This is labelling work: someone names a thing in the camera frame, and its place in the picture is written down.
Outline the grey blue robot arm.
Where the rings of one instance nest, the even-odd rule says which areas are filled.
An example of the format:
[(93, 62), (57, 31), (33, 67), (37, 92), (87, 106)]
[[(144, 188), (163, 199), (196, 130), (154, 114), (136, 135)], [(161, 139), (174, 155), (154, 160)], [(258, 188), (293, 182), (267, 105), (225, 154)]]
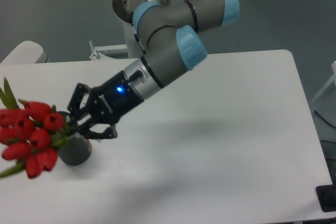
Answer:
[(239, 18), (239, 0), (126, 3), (143, 55), (98, 87), (78, 84), (68, 105), (70, 125), (89, 139), (117, 137), (119, 119), (207, 56), (199, 33)]

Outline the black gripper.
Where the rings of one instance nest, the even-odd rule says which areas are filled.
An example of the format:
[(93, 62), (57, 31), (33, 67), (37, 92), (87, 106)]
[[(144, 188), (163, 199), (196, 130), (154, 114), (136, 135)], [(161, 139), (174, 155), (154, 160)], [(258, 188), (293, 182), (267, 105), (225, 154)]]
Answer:
[[(80, 108), (85, 95), (88, 97), (88, 107)], [(91, 88), (78, 83), (68, 104), (71, 119), (91, 118), (82, 124), (77, 124), (76, 130), (86, 139), (105, 140), (118, 137), (116, 123), (119, 119), (141, 104), (144, 99), (133, 87), (124, 70), (98, 87)], [(96, 124), (109, 124), (102, 132), (91, 130)]]

